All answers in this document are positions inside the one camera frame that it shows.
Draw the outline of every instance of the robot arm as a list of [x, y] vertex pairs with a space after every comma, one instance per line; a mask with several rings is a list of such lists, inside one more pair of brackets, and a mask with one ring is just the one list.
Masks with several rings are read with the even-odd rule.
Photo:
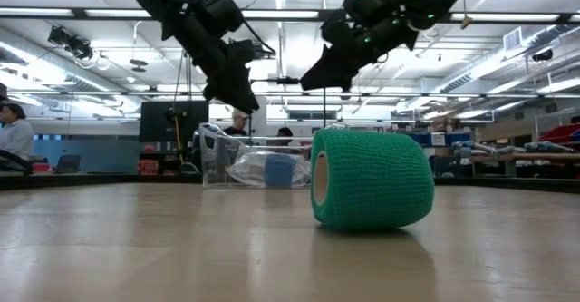
[[419, 31], [446, 17], [456, 1], [344, 0], [343, 10], [321, 28], [323, 39], [332, 46], [324, 47], [321, 58], [300, 80], [303, 89], [350, 90], [359, 69], [401, 44], [413, 50]]
[[242, 112], [259, 108], [252, 93], [246, 64], [255, 58], [251, 40], [224, 43], [244, 16], [233, 0], [137, 0], [162, 24], [162, 39], [174, 36], [208, 77], [204, 97], [217, 98]]

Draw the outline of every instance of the ceiling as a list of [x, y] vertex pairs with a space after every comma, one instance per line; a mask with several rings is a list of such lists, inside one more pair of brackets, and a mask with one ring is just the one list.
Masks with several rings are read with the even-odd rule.
[[[343, 0], [235, 0], [241, 7], [255, 9], [331, 9], [338, 8]], [[464, 5], [470, 12], [501, 13], [574, 13], [580, 10], [578, 0], [459, 0], [452, 11], [463, 12]], [[135, 0], [0, 0], [0, 6], [41, 6], [41, 7], [85, 7], [85, 8], [140, 8]], [[186, 72], [181, 67], [181, 47], [174, 39], [161, 41], [160, 23], [146, 21], [135, 30], [136, 22], [131, 21], [79, 21], [79, 20], [42, 20], [42, 19], [0, 19], [0, 28], [16, 34], [26, 41], [37, 44], [46, 50], [74, 61], [70, 54], [55, 48], [47, 42], [52, 26], [63, 26], [73, 34], [91, 40], [91, 46], [100, 54], [107, 56], [110, 65], [101, 70], [94, 61], [81, 63], [67, 72], [87, 68], [98, 78], [119, 85], [123, 90], [144, 91], [155, 85], [160, 91], [175, 91], [179, 78], [179, 90], [185, 90]], [[278, 51], [282, 62], [261, 62], [253, 67], [250, 75], [269, 77], [287, 75], [301, 77], [320, 56], [324, 41], [320, 37], [320, 25], [312, 23], [252, 22], [256, 32]], [[425, 92], [423, 78], [444, 79], [469, 67], [482, 56], [493, 52], [503, 44], [503, 36], [521, 25], [510, 24], [473, 24], [461, 30], [457, 24], [437, 24], [420, 34], [419, 42], [413, 52], [400, 47], [392, 51], [386, 62], [368, 66], [353, 81], [354, 91], [367, 93]], [[542, 30], [544, 26], [523, 25], [524, 34]], [[237, 40], [252, 38], [252, 34], [242, 27], [224, 39]], [[574, 51], [571, 44], [577, 40], [573, 33], [555, 48], [555, 59], [565, 60]], [[131, 68], [130, 59], [147, 61], [147, 72], [136, 73]], [[523, 59], [514, 60], [500, 70], [487, 74], [483, 80], [500, 85], [525, 74]], [[194, 90], [205, 85], [205, 76], [193, 72]], [[255, 84], [260, 92], [300, 91], [298, 86]], [[472, 92], [479, 93], [480, 87]], [[376, 98], [369, 105], [383, 103], [394, 105], [397, 98]], [[272, 102], [282, 102], [273, 98]], [[289, 98], [285, 103], [322, 103], [322, 98]]]

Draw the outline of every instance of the green cohesive bandage roll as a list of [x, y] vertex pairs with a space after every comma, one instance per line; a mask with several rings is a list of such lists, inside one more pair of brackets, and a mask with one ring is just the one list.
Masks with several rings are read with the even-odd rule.
[[321, 130], [312, 149], [314, 217], [339, 230], [396, 229], [427, 216], [433, 178], [404, 134]]

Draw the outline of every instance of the cardboard core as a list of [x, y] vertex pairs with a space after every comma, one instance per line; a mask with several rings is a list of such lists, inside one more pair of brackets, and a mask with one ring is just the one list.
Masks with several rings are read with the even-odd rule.
[[328, 160], [326, 152], [318, 152], [316, 156], [316, 168], [314, 169], [314, 199], [320, 206], [326, 199], [328, 191]]

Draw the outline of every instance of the computer screen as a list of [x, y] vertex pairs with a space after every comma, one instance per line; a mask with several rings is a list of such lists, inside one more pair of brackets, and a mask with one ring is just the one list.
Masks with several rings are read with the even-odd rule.
[[[174, 102], [144, 102], [141, 105], [140, 142], [176, 142], [177, 129], [170, 113]], [[192, 141], [201, 122], [209, 120], [207, 102], [175, 102], [175, 111], [186, 113], [179, 122], [179, 136]]]

